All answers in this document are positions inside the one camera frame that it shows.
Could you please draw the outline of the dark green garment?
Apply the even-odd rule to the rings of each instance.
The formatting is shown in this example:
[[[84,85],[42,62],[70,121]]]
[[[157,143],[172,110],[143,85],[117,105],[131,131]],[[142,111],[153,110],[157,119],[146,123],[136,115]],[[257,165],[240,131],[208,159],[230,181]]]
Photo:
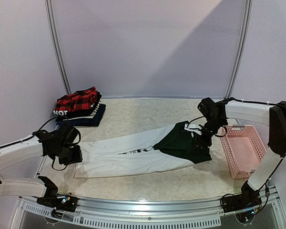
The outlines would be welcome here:
[[[194,164],[212,160],[209,148],[195,143],[197,134],[185,130],[186,124],[189,124],[189,122],[183,121],[175,124],[173,129],[153,146],[153,149],[191,161]]]

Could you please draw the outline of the white cloth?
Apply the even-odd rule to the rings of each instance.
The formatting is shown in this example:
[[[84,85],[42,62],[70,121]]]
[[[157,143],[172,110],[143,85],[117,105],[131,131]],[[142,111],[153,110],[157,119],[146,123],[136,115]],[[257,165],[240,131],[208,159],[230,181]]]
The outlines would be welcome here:
[[[75,178],[124,177],[164,172],[193,165],[155,150],[173,125],[94,142],[81,142],[82,162]]]

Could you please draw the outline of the red black plaid shirt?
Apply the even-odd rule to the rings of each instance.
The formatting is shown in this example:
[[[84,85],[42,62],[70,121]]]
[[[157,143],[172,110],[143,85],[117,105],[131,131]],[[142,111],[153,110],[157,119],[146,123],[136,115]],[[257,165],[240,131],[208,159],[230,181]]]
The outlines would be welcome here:
[[[95,87],[91,87],[64,95],[57,100],[53,113],[56,116],[63,116],[69,112],[90,109],[91,105],[97,101],[98,93]]]

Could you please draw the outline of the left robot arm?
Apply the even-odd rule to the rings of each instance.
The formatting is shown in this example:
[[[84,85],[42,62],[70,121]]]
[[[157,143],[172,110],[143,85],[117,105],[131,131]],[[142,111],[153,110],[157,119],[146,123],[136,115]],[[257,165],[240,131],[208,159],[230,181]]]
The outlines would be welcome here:
[[[36,158],[49,157],[65,167],[82,162],[82,151],[79,146],[81,133],[74,126],[66,124],[48,132],[37,130],[31,136],[0,146],[0,171]],[[0,197],[33,196],[43,199],[51,207],[61,203],[57,186],[47,177],[16,178],[0,174]]]

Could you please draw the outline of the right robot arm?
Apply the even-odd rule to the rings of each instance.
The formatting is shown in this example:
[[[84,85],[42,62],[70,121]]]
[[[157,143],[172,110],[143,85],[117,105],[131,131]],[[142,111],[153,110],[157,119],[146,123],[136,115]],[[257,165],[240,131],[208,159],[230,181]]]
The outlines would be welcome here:
[[[195,153],[209,153],[212,137],[221,133],[231,177],[245,181],[237,204],[247,208],[286,156],[286,101],[205,98],[197,108],[206,123],[192,133]]]

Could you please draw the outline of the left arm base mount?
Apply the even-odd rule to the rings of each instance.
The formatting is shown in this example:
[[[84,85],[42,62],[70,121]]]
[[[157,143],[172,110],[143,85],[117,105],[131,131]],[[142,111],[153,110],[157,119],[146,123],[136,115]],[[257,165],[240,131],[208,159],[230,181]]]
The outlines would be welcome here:
[[[78,198],[72,194],[59,194],[58,187],[47,177],[38,176],[46,187],[45,194],[37,198],[37,203],[49,208],[56,208],[68,212],[75,212]]]

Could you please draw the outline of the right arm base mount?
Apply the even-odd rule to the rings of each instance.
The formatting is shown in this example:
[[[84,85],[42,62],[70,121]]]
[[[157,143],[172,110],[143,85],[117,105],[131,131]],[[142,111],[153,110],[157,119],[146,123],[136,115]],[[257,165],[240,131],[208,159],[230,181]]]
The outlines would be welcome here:
[[[268,203],[270,197],[270,191],[265,190],[266,201],[262,204],[259,191],[253,193],[252,195],[242,193],[238,195],[226,194],[220,198],[220,206],[224,210],[224,213],[238,211],[245,208],[252,208],[251,215],[256,215],[259,213]]]

